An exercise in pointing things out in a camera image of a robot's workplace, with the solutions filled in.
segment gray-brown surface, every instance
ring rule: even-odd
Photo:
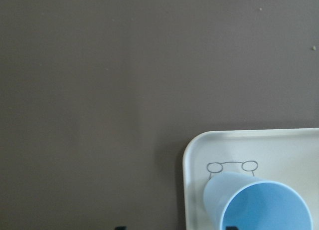
[[[191,138],[319,126],[319,0],[0,1],[1,229],[183,230]]]

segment cartoon face drawing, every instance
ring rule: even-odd
[[[238,166],[240,166],[240,168],[244,172],[251,172],[251,174],[255,176],[254,171],[258,168],[258,163],[254,160],[249,160],[246,162],[236,162],[236,161],[223,162],[223,163],[213,162],[213,163],[208,163],[206,168],[209,172],[209,179],[211,179],[213,174],[218,174],[224,171],[226,167],[238,168]]]

